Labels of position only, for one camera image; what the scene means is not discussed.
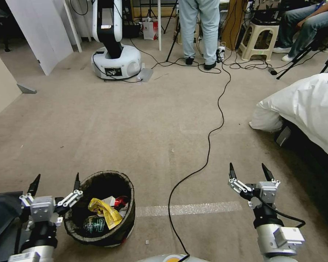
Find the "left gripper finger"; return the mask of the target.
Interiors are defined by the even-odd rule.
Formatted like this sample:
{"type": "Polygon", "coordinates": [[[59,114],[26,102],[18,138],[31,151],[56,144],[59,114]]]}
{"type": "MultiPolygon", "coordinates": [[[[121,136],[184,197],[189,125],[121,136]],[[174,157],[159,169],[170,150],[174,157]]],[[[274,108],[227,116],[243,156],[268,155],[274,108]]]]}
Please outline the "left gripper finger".
{"type": "Polygon", "coordinates": [[[83,197],[83,191],[80,190],[79,173],[77,173],[73,191],[57,202],[57,207],[72,207],[83,197]]]}
{"type": "Polygon", "coordinates": [[[20,195],[19,199],[23,207],[30,207],[33,203],[34,196],[36,195],[36,192],[38,190],[40,178],[41,174],[38,174],[37,177],[30,184],[27,193],[20,195]]]}

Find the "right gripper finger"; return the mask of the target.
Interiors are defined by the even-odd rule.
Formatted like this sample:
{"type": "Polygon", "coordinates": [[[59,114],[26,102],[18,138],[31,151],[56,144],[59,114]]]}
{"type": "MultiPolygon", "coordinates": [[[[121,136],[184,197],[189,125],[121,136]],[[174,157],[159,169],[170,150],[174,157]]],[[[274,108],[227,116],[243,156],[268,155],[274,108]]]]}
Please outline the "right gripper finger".
{"type": "Polygon", "coordinates": [[[241,182],[237,179],[233,164],[230,162],[229,164],[229,180],[228,185],[235,191],[237,194],[241,192],[244,194],[252,193],[252,188],[241,182]]]}
{"type": "Polygon", "coordinates": [[[264,172],[266,181],[273,183],[273,185],[277,188],[280,185],[280,181],[276,180],[272,174],[272,172],[265,166],[265,164],[262,164],[262,170],[264,172]]]}

